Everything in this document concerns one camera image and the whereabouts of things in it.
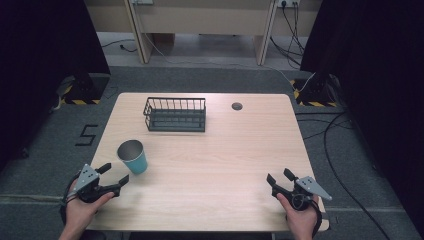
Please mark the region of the black curtain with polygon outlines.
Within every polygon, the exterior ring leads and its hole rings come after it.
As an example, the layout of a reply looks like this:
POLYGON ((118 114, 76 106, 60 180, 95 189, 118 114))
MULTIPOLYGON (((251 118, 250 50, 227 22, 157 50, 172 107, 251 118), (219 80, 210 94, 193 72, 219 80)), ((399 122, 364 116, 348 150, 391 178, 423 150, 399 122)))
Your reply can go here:
POLYGON ((335 75, 424 238, 424 0, 322 0, 301 68, 335 75))
POLYGON ((0 171, 65 78, 109 72, 84 0, 0 0, 0 171))

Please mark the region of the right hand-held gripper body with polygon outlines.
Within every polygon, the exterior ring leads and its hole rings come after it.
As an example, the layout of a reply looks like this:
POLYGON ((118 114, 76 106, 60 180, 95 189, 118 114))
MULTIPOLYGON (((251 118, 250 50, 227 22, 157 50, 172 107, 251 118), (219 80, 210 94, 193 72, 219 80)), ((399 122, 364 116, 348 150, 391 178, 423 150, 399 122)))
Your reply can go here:
POLYGON ((332 199, 332 196, 310 176, 294 177, 292 182, 294 183, 293 189, 291 191, 284 189, 282 194, 295 210, 306 210, 313 201, 314 195, 326 200, 332 199))

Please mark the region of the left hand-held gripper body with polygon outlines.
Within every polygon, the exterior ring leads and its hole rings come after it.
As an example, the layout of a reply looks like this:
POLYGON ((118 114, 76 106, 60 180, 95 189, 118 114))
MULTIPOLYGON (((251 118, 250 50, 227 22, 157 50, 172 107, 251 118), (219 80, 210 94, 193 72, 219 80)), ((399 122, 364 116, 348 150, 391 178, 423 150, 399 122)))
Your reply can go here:
POLYGON ((100 175, 90 165, 85 164, 78 175, 77 182, 72 188, 70 195, 76 195, 85 203, 93 203, 101 196, 111 192, 113 185, 99 185, 100 175))

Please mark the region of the black stand base striped tape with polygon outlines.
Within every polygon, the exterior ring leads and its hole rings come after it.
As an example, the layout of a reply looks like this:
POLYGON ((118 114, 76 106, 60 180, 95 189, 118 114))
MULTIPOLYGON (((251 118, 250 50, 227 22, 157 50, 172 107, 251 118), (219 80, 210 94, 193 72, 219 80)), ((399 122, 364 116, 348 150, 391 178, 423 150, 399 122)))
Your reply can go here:
POLYGON ((73 77, 61 96, 61 103, 99 104, 109 80, 110 75, 104 73, 87 73, 82 77, 73 77))
POLYGON ((336 107, 336 99, 330 89, 330 80, 329 75, 318 73, 291 80, 296 103, 301 106, 336 107))

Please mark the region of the teal cup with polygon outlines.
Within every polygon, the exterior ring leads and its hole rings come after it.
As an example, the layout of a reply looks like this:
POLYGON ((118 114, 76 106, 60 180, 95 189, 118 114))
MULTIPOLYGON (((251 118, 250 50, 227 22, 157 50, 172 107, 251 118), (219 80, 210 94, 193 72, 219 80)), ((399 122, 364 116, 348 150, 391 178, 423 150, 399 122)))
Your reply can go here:
POLYGON ((141 174, 147 170, 144 146, 139 140, 123 142, 117 150, 117 156, 133 174, 141 174))

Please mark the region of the black wire basket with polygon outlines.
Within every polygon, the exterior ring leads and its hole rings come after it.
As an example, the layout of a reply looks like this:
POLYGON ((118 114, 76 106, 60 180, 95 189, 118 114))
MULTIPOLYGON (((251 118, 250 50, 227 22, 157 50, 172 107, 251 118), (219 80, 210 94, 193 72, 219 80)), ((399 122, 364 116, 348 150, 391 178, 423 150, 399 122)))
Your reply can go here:
POLYGON ((149 131, 204 132, 206 99, 148 97, 143 115, 149 131))

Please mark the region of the person's right hand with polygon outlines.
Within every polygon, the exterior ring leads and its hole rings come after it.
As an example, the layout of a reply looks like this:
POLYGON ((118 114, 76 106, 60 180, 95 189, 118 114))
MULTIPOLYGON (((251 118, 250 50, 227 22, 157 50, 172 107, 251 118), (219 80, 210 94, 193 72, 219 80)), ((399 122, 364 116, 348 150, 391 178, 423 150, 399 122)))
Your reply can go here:
POLYGON ((277 199, 286 212, 287 225, 292 234, 313 236, 314 228, 318 221, 315 209, 309 206, 306 210, 297 211, 291 207, 284 195, 278 194, 277 199))

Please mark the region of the person's left hand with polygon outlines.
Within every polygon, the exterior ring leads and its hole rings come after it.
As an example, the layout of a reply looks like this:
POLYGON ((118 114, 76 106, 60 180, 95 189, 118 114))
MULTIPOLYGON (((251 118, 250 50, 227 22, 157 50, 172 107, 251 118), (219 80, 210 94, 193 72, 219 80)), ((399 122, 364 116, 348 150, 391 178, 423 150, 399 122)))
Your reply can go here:
POLYGON ((91 223, 96 212, 114 196, 115 194, 113 192, 109 192, 93 203, 85 203, 78 197, 70 200, 66 207, 66 224, 64 231, 73 234, 84 231, 91 223))

